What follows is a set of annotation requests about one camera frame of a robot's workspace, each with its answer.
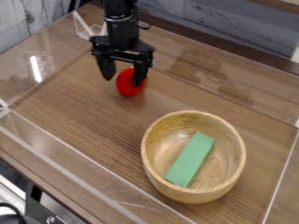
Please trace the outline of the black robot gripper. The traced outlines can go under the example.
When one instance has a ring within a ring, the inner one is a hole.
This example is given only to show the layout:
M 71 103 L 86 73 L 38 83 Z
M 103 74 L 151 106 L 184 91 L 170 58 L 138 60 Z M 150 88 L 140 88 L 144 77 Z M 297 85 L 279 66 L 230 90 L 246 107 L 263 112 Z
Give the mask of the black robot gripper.
M 104 34 L 94 35 L 88 41 L 103 78 L 110 81 L 116 74 L 116 60 L 135 65 L 134 87 L 139 87 L 154 64 L 155 48 L 139 38 L 139 23 L 135 15 L 104 16 Z

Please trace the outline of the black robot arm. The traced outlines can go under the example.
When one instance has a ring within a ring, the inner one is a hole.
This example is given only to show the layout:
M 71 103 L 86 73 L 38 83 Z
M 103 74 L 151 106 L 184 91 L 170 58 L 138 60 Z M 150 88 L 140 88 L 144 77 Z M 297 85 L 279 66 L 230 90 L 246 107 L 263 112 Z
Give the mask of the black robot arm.
M 148 68 L 154 66 L 155 48 L 139 38 L 138 0 L 103 0 L 107 35 L 91 36 L 91 53 L 96 58 L 103 78 L 110 81 L 116 74 L 116 61 L 134 65 L 132 84 L 142 85 Z

